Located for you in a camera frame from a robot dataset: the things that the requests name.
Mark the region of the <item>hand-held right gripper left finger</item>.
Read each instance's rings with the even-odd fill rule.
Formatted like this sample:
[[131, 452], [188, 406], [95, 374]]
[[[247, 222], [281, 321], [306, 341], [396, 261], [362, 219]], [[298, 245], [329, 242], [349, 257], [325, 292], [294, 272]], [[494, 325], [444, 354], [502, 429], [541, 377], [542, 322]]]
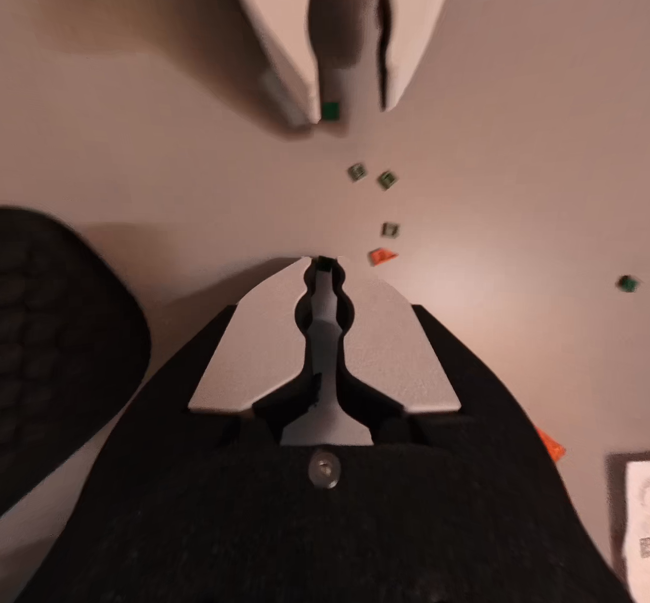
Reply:
[[297, 307], [311, 257], [271, 275], [238, 302], [189, 401], [192, 412], [240, 414], [301, 373], [306, 341]]

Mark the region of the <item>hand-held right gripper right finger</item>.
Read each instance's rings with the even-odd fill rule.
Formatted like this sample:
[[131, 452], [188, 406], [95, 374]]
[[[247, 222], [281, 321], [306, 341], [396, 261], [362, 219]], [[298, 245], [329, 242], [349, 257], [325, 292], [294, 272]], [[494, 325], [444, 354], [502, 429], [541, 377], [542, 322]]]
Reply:
[[337, 399], [350, 416], [458, 412], [461, 404], [410, 302], [369, 267], [332, 263]]

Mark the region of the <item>small orange lego plate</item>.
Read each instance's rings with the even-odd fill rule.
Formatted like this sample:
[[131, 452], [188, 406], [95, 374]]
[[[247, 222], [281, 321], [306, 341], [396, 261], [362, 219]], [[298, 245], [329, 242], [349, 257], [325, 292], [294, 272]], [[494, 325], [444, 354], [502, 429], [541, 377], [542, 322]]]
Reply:
[[553, 437], [549, 436], [539, 427], [535, 427], [536, 433], [540, 437], [541, 442], [545, 446], [550, 458], [557, 464], [566, 454], [566, 449], [563, 445], [557, 442]]

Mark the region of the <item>black wrist rest pad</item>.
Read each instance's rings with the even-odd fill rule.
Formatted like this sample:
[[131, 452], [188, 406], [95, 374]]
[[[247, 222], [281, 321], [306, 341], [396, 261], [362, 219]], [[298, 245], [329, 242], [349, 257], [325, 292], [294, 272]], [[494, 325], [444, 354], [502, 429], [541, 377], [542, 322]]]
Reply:
[[1, 207], [1, 515], [88, 442], [148, 369], [144, 313], [57, 219]]

